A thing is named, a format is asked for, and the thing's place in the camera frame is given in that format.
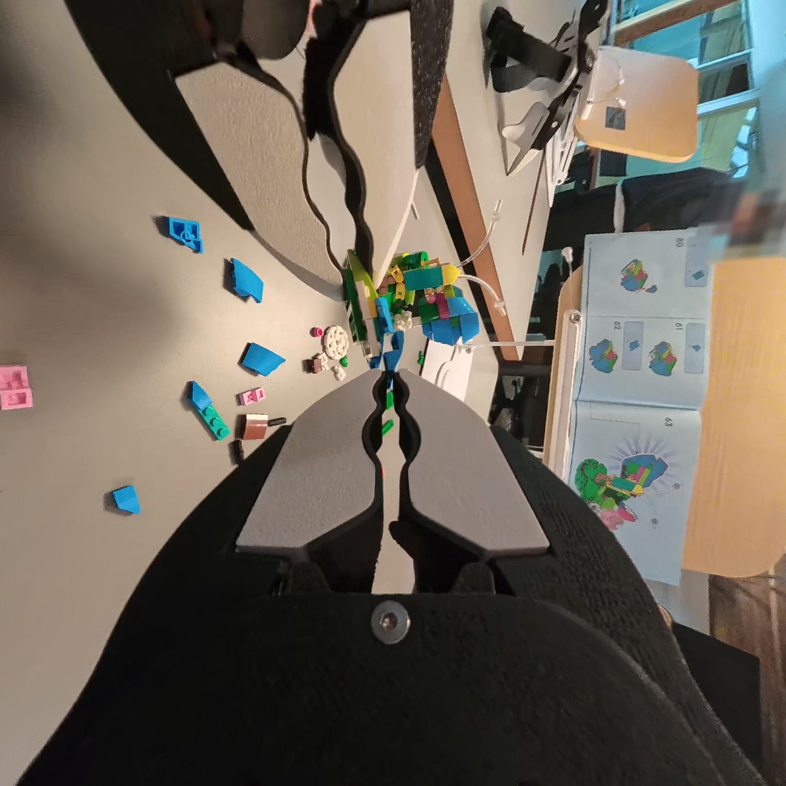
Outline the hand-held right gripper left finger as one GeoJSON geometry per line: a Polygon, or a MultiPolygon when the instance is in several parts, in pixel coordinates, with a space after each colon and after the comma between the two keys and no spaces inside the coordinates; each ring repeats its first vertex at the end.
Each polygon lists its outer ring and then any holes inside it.
{"type": "Polygon", "coordinates": [[[240,553],[301,558],[356,527],[381,542],[384,481],[372,430],[386,376],[368,370],[295,419],[236,541],[240,553]]]}

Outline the lego instruction booklet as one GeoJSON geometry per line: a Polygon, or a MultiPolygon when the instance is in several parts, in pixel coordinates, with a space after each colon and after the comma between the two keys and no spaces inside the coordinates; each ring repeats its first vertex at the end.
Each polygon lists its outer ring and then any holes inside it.
{"type": "Polygon", "coordinates": [[[648,581],[678,585],[710,368],[698,229],[586,238],[567,484],[648,581]]]}

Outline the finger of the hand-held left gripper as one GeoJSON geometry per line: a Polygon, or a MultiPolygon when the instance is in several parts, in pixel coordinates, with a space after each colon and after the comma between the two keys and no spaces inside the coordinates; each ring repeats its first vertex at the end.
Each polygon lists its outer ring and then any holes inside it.
{"type": "Polygon", "coordinates": [[[174,83],[254,239],[311,289],[341,300],[341,264],[309,195],[309,144],[293,96],[259,65],[239,58],[183,73],[174,83]]]}
{"type": "Polygon", "coordinates": [[[411,3],[306,44],[307,134],[338,149],[353,248],[370,274],[387,269],[407,222],[446,71],[454,2],[411,3]]]}

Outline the blue and teal lego piece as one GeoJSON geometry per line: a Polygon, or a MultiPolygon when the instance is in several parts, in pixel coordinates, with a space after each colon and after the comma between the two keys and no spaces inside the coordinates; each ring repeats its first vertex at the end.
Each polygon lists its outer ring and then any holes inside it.
{"type": "Polygon", "coordinates": [[[195,380],[188,383],[187,398],[193,410],[216,440],[221,441],[228,437],[230,429],[226,422],[215,409],[210,395],[195,380]]]}

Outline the blue lego wedge piece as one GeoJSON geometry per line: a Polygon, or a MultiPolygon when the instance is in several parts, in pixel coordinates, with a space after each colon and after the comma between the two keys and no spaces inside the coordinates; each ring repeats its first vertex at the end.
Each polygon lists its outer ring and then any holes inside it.
{"type": "Polygon", "coordinates": [[[203,253],[201,224],[199,221],[167,217],[169,237],[197,254],[203,253]]]}

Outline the colourful lego model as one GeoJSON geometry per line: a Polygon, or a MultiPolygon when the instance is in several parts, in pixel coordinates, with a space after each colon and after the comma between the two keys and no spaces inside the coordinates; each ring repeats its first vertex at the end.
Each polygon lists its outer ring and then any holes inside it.
{"type": "Polygon", "coordinates": [[[395,255],[376,286],[355,250],[343,265],[350,336],[366,361],[380,352],[385,333],[419,326],[426,339],[455,345],[479,334],[475,307],[457,285],[460,269],[427,252],[395,255]]]}

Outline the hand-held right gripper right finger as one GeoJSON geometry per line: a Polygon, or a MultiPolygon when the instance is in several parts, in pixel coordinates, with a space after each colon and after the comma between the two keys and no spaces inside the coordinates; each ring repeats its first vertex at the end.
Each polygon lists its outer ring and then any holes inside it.
{"type": "Polygon", "coordinates": [[[409,370],[395,391],[405,457],[397,524],[483,561],[545,553],[549,540],[485,419],[409,370]]]}

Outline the blue curved lego piece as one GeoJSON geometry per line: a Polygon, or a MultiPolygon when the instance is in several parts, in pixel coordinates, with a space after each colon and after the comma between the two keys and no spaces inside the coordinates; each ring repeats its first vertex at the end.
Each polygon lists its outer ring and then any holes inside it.
{"type": "Polygon", "coordinates": [[[367,360],[369,369],[383,369],[388,374],[396,373],[402,357],[406,333],[388,332],[380,340],[380,352],[367,360]]]}

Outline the white paper sheet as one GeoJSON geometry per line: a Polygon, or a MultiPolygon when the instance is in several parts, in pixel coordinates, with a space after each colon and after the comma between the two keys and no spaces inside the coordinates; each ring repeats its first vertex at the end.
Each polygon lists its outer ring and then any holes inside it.
{"type": "Polygon", "coordinates": [[[429,339],[420,376],[437,388],[464,401],[475,349],[474,345],[464,345],[461,341],[455,345],[447,345],[429,339]]]}

